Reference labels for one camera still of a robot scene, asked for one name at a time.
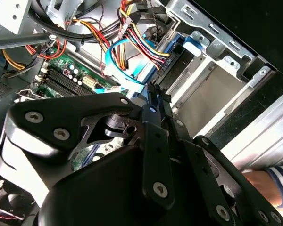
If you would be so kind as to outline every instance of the connector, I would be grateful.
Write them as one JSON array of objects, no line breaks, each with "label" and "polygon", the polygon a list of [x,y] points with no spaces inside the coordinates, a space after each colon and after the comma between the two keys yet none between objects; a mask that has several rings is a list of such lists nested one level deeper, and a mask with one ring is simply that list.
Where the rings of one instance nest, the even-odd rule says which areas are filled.
[{"label": "connector", "polygon": [[89,77],[89,76],[85,76],[82,80],[82,83],[86,86],[88,86],[89,88],[94,88],[95,84],[96,84],[96,80]]},{"label": "connector", "polygon": [[129,26],[132,24],[132,22],[133,20],[130,17],[126,19],[126,22],[123,24],[122,29],[118,33],[119,39],[121,39],[124,36],[124,34],[128,30]]}]

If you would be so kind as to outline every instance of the white cable tie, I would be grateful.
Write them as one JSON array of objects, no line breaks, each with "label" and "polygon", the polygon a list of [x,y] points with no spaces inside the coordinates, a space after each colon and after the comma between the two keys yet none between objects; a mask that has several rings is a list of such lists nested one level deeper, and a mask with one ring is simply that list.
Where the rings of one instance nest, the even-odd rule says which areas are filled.
[{"label": "white cable tie", "polygon": [[130,17],[128,17],[128,18],[126,19],[125,23],[124,23],[123,26],[122,26],[122,29],[121,29],[121,30],[119,31],[119,33],[118,33],[119,39],[121,39],[121,38],[124,36],[124,34],[125,34],[126,31],[128,30],[129,26],[132,24],[132,22],[133,22],[133,20],[132,20]]}]

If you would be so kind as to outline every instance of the metal bracket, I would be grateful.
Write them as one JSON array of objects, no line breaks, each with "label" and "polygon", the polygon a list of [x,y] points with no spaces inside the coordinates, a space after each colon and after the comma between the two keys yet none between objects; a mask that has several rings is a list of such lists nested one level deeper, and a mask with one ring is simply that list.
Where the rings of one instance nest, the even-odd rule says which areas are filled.
[{"label": "metal bracket", "polygon": [[0,0],[0,25],[19,34],[30,3],[31,0]]},{"label": "metal bracket", "polygon": [[223,45],[231,50],[239,58],[248,56],[250,61],[254,59],[254,55],[245,47],[238,43],[232,36],[214,24],[200,10],[193,6],[187,0],[170,0],[166,6],[167,10],[176,15],[182,21],[192,27],[200,27],[218,39]]},{"label": "metal bracket", "polygon": [[254,77],[249,81],[249,86],[254,88],[271,71],[270,67],[262,67]]},{"label": "metal bracket", "polygon": [[68,28],[68,26],[65,25],[65,21],[73,19],[77,9],[84,2],[84,0],[63,0],[59,9],[55,8],[56,2],[57,0],[51,0],[47,6],[46,12],[54,23]]}]

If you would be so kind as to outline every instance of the screw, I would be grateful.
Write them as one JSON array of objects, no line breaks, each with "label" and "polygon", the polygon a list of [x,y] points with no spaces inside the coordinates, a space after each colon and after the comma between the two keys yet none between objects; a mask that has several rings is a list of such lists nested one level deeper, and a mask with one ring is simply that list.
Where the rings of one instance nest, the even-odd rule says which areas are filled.
[{"label": "screw", "polygon": [[124,99],[124,98],[121,98],[121,102],[123,103],[123,104],[125,104],[125,105],[127,105],[129,102],[126,100],[126,99]]},{"label": "screw", "polygon": [[221,206],[221,205],[218,205],[216,206],[216,211],[218,213],[218,215],[225,221],[230,221],[230,215],[229,213],[227,212],[227,210]]},{"label": "screw", "polygon": [[268,218],[267,218],[267,216],[265,215],[264,212],[262,212],[262,211],[259,210],[258,213],[259,213],[259,215],[261,216],[261,218],[262,218],[266,223],[269,222],[269,220],[268,220]]},{"label": "screw", "polygon": [[278,215],[276,215],[274,212],[270,212],[270,215],[272,216],[272,218],[277,222],[277,223],[282,223],[281,219],[279,218]]},{"label": "screw", "polygon": [[70,133],[66,129],[58,128],[53,131],[53,135],[59,140],[68,140]]},{"label": "screw", "polygon": [[180,126],[183,126],[183,122],[180,121],[180,120],[176,120],[176,123],[177,123],[178,125],[180,125]]},{"label": "screw", "polygon": [[150,107],[150,111],[156,112],[156,109],[154,107]]},{"label": "screw", "polygon": [[40,123],[44,120],[44,117],[38,112],[28,112],[25,114],[25,119],[32,123]]},{"label": "screw", "polygon": [[154,183],[153,190],[161,198],[166,198],[168,196],[168,190],[166,186],[160,182]]},{"label": "screw", "polygon": [[52,55],[52,54],[54,54],[55,50],[53,48],[49,48],[48,52]]},{"label": "screw", "polygon": [[208,142],[208,140],[206,138],[203,138],[202,142],[205,143],[206,145],[209,145],[209,142]]},{"label": "screw", "polygon": [[260,71],[260,74],[261,75],[264,75],[264,74],[266,74],[267,73],[267,70],[266,69],[262,69],[261,71]]}]

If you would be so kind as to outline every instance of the metal side panel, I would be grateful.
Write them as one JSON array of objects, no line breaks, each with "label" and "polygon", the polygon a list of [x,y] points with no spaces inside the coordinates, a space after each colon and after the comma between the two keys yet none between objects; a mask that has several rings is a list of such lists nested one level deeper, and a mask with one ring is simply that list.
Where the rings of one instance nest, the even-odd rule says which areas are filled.
[{"label": "metal side panel", "polygon": [[240,170],[283,164],[283,95],[228,143],[222,153]]},{"label": "metal side panel", "polygon": [[23,28],[31,0],[0,0],[0,25],[14,34]]}]

